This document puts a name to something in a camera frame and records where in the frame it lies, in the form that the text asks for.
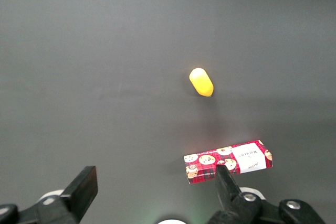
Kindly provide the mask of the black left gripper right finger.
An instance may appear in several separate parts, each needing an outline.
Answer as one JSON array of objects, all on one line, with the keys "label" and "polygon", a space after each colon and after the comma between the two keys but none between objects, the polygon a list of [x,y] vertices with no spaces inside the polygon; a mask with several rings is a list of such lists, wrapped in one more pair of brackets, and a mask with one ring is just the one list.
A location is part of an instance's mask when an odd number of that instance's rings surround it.
[{"label": "black left gripper right finger", "polygon": [[215,185],[220,205],[223,210],[227,210],[234,199],[241,193],[227,166],[216,166]]}]

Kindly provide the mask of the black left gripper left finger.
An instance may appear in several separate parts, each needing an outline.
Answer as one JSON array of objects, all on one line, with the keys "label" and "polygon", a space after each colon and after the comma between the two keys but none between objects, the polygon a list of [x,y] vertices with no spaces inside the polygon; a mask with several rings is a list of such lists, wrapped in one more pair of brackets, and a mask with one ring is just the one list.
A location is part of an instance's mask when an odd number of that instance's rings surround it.
[{"label": "black left gripper left finger", "polygon": [[62,192],[61,198],[80,222],[98,193],[97,169],[86,166]]}]

